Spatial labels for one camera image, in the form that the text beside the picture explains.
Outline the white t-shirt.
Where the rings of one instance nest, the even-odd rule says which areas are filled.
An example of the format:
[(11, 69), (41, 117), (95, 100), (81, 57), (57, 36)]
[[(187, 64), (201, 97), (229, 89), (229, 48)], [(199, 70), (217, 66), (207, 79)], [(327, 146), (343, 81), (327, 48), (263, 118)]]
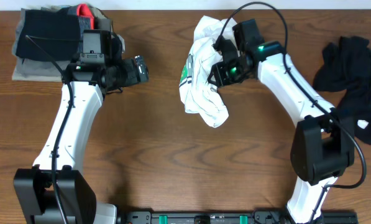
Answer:
[(221, 32), (225, 39), (234, 42), (232, 27), (236, 24), (234, 19), (203, 16), (194, 30), (193, 45), (181, 72), (179, 92), (185, 112), (199, 114), (212, 128), (219, 127), (229, 117), (217, 86), (208, 82), (212, 66), (222, 61), (222, 55), (214, 50), (213, 44)]

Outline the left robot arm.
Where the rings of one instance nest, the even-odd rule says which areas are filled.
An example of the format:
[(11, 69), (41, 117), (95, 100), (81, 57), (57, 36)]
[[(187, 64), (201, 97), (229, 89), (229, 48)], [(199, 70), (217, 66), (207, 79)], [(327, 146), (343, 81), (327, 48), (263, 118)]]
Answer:
[(29, 169), (17, 169), (13, 184), (27, 223), (120, 223), (118, 208), (101, 203), (83, 177), (85, 148), (105, 96), (145, 83), (144, 58), (122, 58), (119, 36), (85, 30), (82, 52), (62, 75), (62, 97), (51, 132)]

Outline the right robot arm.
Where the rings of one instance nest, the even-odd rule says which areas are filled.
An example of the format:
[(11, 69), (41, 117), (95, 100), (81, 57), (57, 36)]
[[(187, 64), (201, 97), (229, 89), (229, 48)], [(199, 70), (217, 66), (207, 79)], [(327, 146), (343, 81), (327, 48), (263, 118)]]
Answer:
[(220, 33), (213, 43), (222, 57), (208, 82), (224, 87), (255, 78), (282, 104), (295, 125), (290, 160), (297, 176), (282, 212), (255, 213), (255, 223), (357, 223), (353, 213), (322, 212), (328, 191), (354, 163), (352, 118), (322, 98), (294, 67), (286, 48), (267, 42), (251, 19)]

